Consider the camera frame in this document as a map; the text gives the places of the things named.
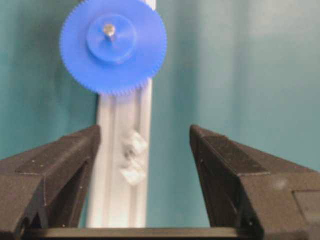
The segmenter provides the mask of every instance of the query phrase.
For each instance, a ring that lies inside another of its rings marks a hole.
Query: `black plastic part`
[[[264,240],[319,239],[318,172],[198,126],[190,144],[212,227],[251,228]]]
[[[0,161],[0,239],[27,228],[77,227],[100,144],[100,128]]]
[[[253,240],[250,232],[235,228],[127,228],[127,229],[38,229],[23,240],[109,240],[109,239],[223,239]]]

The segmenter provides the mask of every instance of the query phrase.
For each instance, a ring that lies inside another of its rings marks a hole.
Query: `blue gear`
[[[115,27],[108,38],[104,27]],[[167,52],[165,25],[139,0],[87,0],[64,23],[60,51],[76,81],[98,93],[124,95],[142,88]]]

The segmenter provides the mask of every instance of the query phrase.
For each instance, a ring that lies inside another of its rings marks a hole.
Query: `black bar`
[[[26,230],[23,240],[107,240],[107,239],[254,239],[245,229],[214,228],[50,228]]]

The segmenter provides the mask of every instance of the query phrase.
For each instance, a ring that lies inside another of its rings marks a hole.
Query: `teal wall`
[[[76,0],[0,0],[0,159],[95,122],[60,59]],[[320,2],[158,0],[168,55],[154,80],[149,227],[209,225],[189,127],[320,170]]]
[[[189,147],[198,124],[320,170],[320,1],[158,0],[149,227],[208,226]]]
[[[95,123],[97,97],[77,84],[59,53],[77,0],[0,0],[0,159]]]

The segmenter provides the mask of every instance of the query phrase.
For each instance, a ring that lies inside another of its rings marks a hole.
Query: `green background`
[[[320,1],[158,0],[150,227],[208,226],[189,127],[320,170]]]
[[[0,0],[0,159],[95,123],[97,97],[58,48],[77,2]],[[320,2],[157,2],[168,53],[153,87],[147,225],[209,225],[191,124],[320,170]]]

